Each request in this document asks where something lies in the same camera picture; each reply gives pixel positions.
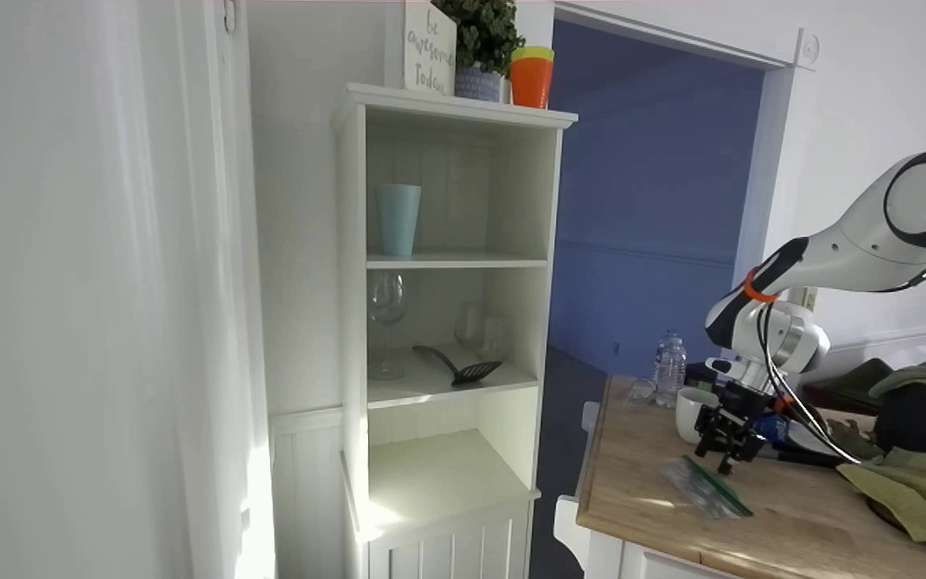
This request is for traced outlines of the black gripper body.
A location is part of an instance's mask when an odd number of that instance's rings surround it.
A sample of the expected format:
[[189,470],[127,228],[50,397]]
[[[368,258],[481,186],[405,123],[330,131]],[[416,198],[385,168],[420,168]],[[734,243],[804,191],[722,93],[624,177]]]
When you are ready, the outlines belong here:
[[760,397],[734,380],[724,380],[706,363],[691,367],[691,384],[706,394],[694,417],[694,454],[718,454],[724,464],[752,464],[765,444],[787,437],[787,416],[776,397]]

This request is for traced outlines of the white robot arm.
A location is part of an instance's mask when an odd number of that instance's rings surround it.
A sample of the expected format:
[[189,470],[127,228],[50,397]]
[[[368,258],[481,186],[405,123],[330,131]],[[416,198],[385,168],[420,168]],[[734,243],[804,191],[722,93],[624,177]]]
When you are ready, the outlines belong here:
[[726,361],[722,401],[697,417],[697,454],[718,451],[722,470],[752,459],[760,423],[785,399],[825,458],[853,464],[824,417],[787,385],[830,351],[830,338],[797,304],[808,289],[899,292],[926,283],[926,153],[891,164],[832,226],[792,237],[706,309],[705,331]]

